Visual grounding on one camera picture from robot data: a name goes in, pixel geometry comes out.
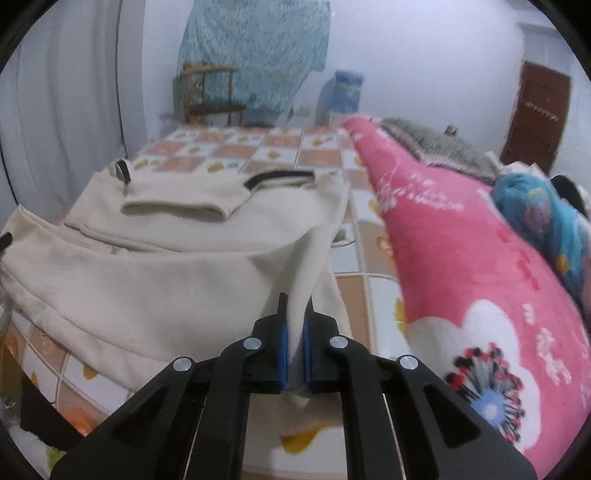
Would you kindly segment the blue patterned cloth bundle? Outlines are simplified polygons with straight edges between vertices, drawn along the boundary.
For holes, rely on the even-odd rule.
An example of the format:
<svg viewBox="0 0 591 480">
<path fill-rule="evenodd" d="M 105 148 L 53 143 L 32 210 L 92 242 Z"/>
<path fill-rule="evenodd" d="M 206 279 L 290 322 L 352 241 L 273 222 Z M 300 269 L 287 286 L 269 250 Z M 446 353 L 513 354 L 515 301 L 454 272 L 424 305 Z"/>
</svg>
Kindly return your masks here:
<svg viewBox="0 0 591 480">
<path fill-rule="evenodd" d="M 588 222 L 583 215 L 563 201 L 549 181 L 526 173 L 500 176 L 491 197 L 507 223 L 580 301 L 590 256 Z"/>
</svg>

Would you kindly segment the wooden chair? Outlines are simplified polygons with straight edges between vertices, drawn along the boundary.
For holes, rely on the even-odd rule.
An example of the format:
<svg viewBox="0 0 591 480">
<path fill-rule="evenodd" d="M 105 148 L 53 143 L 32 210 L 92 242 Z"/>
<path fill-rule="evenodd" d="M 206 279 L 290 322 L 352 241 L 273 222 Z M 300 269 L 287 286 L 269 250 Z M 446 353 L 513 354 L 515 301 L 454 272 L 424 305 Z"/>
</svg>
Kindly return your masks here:
<svg viewBox="0 0 591 480">
<path fill-rule="evenodd" d="M 186 124 L 204 125 L 211 116 L 226 116 L 228 127 L 233 117 L 242 126 L 246 106 L 235 99 L 235 66 L 204 62 L 184 63 L 180 71 L 181 113 Z"/>
</svg>

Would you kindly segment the brown wooden door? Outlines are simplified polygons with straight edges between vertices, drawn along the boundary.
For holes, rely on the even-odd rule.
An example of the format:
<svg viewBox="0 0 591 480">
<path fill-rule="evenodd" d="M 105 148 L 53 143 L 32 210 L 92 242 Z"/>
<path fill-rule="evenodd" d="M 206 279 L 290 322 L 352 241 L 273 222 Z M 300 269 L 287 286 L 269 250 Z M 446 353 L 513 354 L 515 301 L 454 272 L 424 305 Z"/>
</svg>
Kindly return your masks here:
<svg viewBox="0 0 591 480">
<path fill-rule="evenodd" d="M 555 162 L 570 108 L 571 79 L 525 61 L 501 160 L 536 164 L 548 174 Z"/>
</svg>

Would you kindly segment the orange checked bed sheet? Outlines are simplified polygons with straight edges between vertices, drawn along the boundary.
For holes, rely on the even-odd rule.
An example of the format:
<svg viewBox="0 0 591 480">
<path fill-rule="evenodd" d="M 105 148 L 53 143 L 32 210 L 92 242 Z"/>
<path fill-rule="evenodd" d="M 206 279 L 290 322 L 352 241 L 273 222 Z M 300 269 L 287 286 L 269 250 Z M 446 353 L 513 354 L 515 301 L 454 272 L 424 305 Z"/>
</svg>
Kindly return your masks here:
<svg viewBox="0 0 591 480">
<path fill-rule="evenodd" d="M 49 477 L 171 360 L 206 360 L 290 295 L 383 354 L 403 314 L 377 200 L 342 129 L 182 126 L 1 248 L 2 453 Z"/>
</svg>

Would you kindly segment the cream jacket with black trim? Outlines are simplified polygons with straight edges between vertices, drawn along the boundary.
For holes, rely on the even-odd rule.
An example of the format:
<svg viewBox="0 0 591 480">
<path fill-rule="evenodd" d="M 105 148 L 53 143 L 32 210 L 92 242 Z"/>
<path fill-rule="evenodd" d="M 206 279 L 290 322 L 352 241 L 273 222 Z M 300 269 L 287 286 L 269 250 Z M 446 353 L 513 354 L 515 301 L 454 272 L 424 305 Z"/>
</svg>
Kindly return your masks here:
<svg viewBox="0 0 591 480">
<path fill-rule="evenodd" d="M 138 389 L 179 356 L 214 357 L 287 294 L 287 383 L 256 409 L 291 435 L 339 421 L 304 385 L 308 305 L 349 333 L 329 252 L 349 201 L 338 176 L 287 170 L 95 174 L 64 221 L 17 209 L 1 284 L 38 328 Z"/>
</svg>

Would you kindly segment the teal patterned hanging cloth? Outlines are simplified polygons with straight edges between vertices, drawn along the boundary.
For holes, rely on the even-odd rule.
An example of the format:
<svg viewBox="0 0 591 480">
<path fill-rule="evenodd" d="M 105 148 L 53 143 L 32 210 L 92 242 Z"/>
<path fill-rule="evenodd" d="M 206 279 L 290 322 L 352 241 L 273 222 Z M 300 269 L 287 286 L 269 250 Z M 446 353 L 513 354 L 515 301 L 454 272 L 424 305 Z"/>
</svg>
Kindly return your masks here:
<svg viewBox="0 0 591 480">
<path fill-rule="evenodd" d="M 331 22 L 328 1 L 196 1 L 177 70 L 199 63 L 235 67 L 235 100 L 280 112 L 312 71 L 325 69 Z"/>
</svg>

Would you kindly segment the grey patterned blanket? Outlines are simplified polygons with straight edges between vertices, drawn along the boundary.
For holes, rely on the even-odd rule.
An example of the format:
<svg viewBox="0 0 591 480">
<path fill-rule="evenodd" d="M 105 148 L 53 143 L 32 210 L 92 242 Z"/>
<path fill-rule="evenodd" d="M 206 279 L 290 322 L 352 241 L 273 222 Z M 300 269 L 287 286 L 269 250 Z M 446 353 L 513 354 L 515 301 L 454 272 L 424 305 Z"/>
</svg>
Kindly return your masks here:
<svg viewBox="0 0 591 480">
<path fill-rule="evenodd" d="M 399 118 L 383 119 L 380 127 L 422 164 L 451 169 L 487 185 L 501 174 L 503 165 L 494 152 L 481 153 L 458 136 Z"/>
</svg>

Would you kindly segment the blue water jug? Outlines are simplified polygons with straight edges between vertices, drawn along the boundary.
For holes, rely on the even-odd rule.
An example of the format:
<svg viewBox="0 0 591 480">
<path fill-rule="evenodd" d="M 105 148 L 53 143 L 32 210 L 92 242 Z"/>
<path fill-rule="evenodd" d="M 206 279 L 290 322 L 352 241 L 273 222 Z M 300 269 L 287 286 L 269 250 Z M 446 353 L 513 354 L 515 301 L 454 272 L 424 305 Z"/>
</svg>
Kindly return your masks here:
<svg viewBox="0 0 591 480">
<path fill-rule="evenodd" d="M 349 70 L 335 71 L 332 94 L 329 98 L 329 113 L 350 115 L 358 112 L 363 82 L 365 78 L 362 73 Z"/>
</svg>

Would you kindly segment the pink floral blanket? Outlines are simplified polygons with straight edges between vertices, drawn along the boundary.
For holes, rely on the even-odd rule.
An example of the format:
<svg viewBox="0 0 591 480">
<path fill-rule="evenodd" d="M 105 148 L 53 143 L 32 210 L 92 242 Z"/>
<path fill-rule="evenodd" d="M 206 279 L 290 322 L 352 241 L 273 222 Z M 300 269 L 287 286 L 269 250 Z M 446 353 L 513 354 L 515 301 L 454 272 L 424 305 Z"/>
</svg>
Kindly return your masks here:
<svg viewBox="0 0 591 480">
<path fill-rule="evenodd" d="M 590 344 L 570 295 L 489 188 L 346 120 L 390 237 L 411 352 L 549 475 L 590 412 Z"/>
</svg>

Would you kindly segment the white curtain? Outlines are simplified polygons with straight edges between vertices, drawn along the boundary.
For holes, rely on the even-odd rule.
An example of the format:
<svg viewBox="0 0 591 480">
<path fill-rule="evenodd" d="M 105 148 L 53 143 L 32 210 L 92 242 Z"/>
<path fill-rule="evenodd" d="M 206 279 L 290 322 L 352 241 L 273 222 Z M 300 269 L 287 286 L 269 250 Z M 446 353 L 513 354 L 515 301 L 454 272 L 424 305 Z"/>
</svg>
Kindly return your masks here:
<svg viewBox="0 0 591 480">
<path fill-rule="evenodd" d="M 1 215 L 55 220 L 147 140 L 143 1 L 57 1 L 1 73 Z"/>
</svg>

